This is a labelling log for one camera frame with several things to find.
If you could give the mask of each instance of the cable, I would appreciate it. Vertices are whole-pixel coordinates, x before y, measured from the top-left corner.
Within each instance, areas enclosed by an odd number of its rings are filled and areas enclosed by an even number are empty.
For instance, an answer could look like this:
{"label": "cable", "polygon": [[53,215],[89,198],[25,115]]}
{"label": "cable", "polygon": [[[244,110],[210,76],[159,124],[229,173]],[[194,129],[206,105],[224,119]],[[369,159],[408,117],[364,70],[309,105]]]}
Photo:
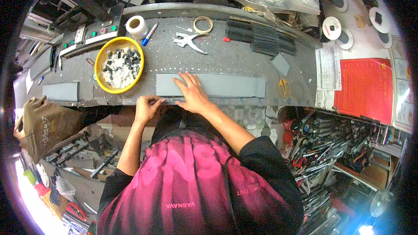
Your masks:
{"label": "cable", "polygon": [[228,162],[231,158],[233,158],[232,155],[228,157],[227,161],[225,162],[225,165],[223,165],[223,167],[224,167],[225,188],[227,189],[229,209],[231,210],[231,214],[233,215],[233,222],[234,222],[235,229],[236,229],[238,234],[241,234],[241,231],[239,230],[238,223],[237,223],[237,217],[235,216],[233,203],[231,201],[231,193],[229,191]]}

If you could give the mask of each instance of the hand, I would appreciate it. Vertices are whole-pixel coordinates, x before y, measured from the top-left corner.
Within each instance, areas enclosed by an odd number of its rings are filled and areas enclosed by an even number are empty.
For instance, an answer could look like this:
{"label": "hand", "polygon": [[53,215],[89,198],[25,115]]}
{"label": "hand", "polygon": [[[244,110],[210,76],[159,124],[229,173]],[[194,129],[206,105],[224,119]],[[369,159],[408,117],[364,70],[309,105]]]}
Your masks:
{"label": "hand", "polygon": [[201,114],[212,103],[203,91],[199,79],[195,74],[187,71],[184,74],[179,72],[179,76],[184,79],[187,86],[177,78],[173,78],[173,81],[183,93],[185,102],[176,101],[175,103],[187,111]]}
{"label": "hand", "polygon": [[136,112],[134,124],[147,124],[154,118],[158,107],[165,101],[159,96],[141,96],[136,101]]}

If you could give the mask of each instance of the paper document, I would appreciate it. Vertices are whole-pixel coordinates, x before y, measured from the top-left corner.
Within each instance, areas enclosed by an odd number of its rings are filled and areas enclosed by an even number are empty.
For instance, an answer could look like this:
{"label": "paper document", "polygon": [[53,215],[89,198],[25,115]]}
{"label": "paper document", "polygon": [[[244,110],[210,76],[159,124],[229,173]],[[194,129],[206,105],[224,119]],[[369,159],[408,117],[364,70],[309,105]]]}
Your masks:
{"label": "paper document", "polygon": [[315,50],[317,88],[341,91],[341,66],[338,46]]}
{"label": "paper document", "polygon": [[30,79],[30,70],[28,71],[28,75],[26,76],[26,94],[29,94],[29,90],[33,85],[33,81]]}

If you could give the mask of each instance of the bubble wrap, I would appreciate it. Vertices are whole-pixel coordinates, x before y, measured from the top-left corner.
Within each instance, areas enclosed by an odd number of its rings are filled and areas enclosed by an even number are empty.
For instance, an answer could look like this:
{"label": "bubble wrap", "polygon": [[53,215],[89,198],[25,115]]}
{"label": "bubble wrap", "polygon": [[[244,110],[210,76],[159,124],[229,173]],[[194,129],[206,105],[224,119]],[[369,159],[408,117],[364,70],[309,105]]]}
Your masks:
{"label": "bubble wrap", "polygon": [[56,189],[62,196],[66,197],[69,201],[74,200],[76,189],[61,176],[57,176],[56,178]]}

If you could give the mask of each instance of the light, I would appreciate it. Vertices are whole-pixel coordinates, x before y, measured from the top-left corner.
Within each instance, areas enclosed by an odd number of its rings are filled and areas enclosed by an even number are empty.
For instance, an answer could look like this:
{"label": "light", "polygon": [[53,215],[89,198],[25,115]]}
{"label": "light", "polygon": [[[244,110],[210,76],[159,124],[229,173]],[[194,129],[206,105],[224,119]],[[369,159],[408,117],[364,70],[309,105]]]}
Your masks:
{"label": "light", "polygon": [[360,233],[360,235],[373,235],[374,232],[373,232],[372,228],[373,227],[371,225],[369,225],[369,226],[364,226],[363,225],[359,228],[359,233]]}

